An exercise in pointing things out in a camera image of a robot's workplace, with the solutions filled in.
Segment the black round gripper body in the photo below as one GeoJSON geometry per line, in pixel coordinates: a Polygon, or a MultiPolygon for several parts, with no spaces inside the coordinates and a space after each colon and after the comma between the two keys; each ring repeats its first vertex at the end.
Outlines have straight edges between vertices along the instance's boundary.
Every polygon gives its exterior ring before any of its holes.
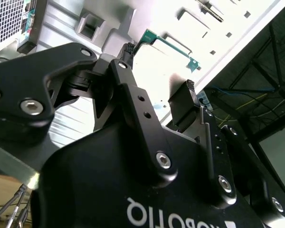
{"type": "Polygon", "coordinates": [[[131,130],[115,124],[61,148],[45,163],[31,201],[35,228],[261,228],[243,197],[212,206],[200,146],[165,130],[176,179],[155,188],[131,130]]]}

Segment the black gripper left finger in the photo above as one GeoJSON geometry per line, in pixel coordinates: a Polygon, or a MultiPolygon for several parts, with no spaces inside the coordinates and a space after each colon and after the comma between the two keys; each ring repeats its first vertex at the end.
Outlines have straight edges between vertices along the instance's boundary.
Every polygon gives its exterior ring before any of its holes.
{"type": "Polygon", "coordinates": [[[69,43],[0,63],[0,170],[35,190],[47,179],[73,184],[115,162],[158,188],[178,174],[148,95],[125,61],[69,43]],[[48,133],[55,111],[81,96],[95,102],[96,131],[58,149],[48,133]]]}

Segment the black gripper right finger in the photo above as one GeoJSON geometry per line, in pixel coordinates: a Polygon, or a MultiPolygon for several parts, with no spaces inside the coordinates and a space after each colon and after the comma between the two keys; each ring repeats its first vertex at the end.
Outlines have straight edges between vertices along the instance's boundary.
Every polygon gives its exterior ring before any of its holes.
{"type": "Polygon", "coordinates": [[[169,83],[172,121],[194,139],[204,200],[238,228],[285,228],[285,190],[275,170],[232,127],[218,127],[191,80],[169,83]]]}

